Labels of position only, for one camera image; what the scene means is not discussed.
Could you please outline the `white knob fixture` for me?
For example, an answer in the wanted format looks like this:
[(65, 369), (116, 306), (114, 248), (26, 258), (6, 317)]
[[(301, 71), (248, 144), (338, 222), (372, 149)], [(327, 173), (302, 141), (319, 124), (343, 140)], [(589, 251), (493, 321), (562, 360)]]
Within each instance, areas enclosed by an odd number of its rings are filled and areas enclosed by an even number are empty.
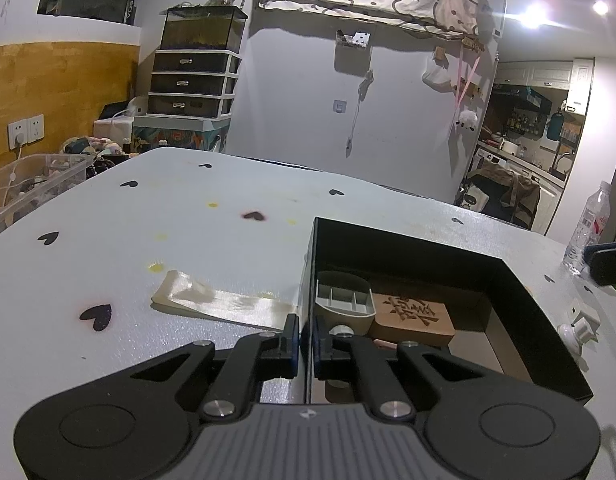
[(567, 309), (568, 322), (558, 326), (558, 336), (570, 354), (578, 359), (582, 347), (590, 340), (596, 340), (601, 326), (598, 312), (579, 299), (574, 299)]

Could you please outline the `black storage box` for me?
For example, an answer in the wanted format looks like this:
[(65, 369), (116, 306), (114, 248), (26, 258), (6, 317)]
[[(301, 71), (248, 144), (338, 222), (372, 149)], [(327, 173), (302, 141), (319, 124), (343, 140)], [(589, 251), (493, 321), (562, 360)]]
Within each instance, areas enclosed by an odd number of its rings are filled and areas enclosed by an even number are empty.
[(387, 346), (420, 342), (580, 403), (593, 397), (548, 316), (500, 258), (317, 218), (302, 293), (327, 330)]

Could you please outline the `clear plastic water bottle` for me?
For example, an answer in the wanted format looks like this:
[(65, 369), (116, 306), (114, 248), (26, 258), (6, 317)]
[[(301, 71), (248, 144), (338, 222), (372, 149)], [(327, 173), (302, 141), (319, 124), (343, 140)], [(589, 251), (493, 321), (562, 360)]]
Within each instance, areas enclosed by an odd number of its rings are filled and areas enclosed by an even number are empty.
[(573, 274), (581, 274), (584, 270), (584, 251), (600, 240), (610, 215), (611, 185), (602, 181), (598, 190), (586, 201), (564, 252), (562, 263)]

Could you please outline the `grey plastic divided tray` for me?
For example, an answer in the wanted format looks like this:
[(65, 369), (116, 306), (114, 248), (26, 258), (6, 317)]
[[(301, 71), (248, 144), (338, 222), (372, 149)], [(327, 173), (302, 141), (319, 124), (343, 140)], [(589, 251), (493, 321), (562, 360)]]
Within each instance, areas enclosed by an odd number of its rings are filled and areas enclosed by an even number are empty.
[(321, 271), (315, 279), (314, 314), (331, 330), (349, 327), (365, 336), (375, 320), (376, 309), (369, 282), (339, 271)]

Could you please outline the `carved wooden block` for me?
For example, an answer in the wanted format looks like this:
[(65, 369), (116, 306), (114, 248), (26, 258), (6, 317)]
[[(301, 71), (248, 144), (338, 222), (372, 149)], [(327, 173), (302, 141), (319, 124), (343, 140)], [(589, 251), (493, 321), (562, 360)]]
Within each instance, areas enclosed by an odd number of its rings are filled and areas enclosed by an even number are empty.
[(384, 294), (374, 294), (373, 298), (376, 315), (369, 334), (375, 339), (445, 347), (455, 335), (442, 302)]

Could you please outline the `white washing machine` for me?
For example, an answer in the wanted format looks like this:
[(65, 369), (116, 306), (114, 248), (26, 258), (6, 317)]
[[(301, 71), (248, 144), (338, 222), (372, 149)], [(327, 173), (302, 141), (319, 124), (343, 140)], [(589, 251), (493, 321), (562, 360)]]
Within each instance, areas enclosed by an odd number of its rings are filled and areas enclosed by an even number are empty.
[(468, 194), (484, 214), (546, 235), (562, 198), (562, 185), (518, 165), (509, 157), (477, 148)]

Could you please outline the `clear plastic packaging sleeve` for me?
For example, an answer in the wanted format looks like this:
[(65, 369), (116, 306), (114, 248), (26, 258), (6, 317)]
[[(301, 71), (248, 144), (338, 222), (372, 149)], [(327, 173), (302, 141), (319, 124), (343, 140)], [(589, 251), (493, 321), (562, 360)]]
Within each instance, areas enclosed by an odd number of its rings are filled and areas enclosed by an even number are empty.
[(297, 313), (293, 304), (265, 297), (218, 290), (180, 271), (169, 271), (151, 296), (155, 309), (177, 315), (281, 330), (286, 318)]

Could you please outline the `white sheep plush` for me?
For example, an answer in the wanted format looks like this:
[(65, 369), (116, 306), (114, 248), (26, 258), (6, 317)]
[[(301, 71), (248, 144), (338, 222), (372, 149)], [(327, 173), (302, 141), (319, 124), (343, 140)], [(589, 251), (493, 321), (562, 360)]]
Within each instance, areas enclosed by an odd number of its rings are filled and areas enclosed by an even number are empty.
[(474, 110), (461, 110), (459, 115), (457, 115), (454, 125), (457, 128), (475, 131), (478, 127), (478, 123), (479, 118)]

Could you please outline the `white plastic drawer unit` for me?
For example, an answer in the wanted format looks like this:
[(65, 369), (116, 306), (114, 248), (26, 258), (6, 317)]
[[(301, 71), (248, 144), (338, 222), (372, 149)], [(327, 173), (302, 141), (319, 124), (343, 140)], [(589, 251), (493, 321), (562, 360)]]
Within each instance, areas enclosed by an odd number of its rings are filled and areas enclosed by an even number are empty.
[(230, 118), (241, 63), (242, 58), (230, 50), (157, 50), (147, 113), (212, 120)]

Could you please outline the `clear plastic storage bin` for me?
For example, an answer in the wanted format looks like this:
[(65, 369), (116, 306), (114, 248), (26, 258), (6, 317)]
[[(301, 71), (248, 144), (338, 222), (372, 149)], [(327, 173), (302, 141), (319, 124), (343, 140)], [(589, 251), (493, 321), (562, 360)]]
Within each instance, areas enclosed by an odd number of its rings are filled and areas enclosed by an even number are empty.
[(30, 212), (84, 182), (91, 155), (34, 154), (0, 169), (0, 234)]

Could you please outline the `glass fish tank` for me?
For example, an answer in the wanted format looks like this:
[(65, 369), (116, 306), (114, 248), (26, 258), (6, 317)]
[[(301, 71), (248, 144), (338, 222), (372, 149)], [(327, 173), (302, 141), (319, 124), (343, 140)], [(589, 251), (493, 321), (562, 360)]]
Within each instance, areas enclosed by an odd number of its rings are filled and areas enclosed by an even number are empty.
[(238, 53), (248, 16), (237, 6), (172, 6), (160, 48)]

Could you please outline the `white wall socket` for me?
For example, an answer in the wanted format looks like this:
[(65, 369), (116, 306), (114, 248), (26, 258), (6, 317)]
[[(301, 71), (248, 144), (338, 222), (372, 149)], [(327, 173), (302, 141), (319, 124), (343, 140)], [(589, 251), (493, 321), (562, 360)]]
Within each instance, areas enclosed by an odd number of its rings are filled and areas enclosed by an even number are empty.
[(23, 145), (41, 141), (45, 136), (44, 115), (11, 122), (7, 126), (8, 148), (12, 151)]

